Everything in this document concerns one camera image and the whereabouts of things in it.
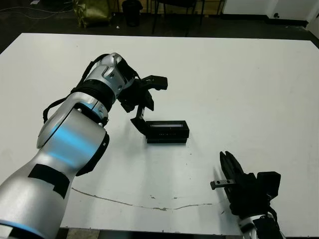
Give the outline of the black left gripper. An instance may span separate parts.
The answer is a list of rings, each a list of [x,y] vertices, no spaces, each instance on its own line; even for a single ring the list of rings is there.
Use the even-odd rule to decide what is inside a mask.
[[[117,99],[125,112],[130,113],[135,106],[144,106],[154,111],[154,101],[149,93],[149,89],[154,88],[153,83],[153,79],[136,79],[129,87],[121,91]],[[135,117],[131,119],[131,122],[141,134],[147,135],[148,124],[143,118]]]

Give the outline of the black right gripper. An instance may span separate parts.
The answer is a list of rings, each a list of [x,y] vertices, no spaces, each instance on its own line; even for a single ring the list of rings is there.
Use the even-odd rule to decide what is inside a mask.
[[[221,169],[227,180],[210,182],[212,190],[224,189],[230,211],[235,216],[266,214],[270,207],[269,197],[260,187],[256,176],[253,173],[245,174],[232,153],[221,151],[219,156]]]

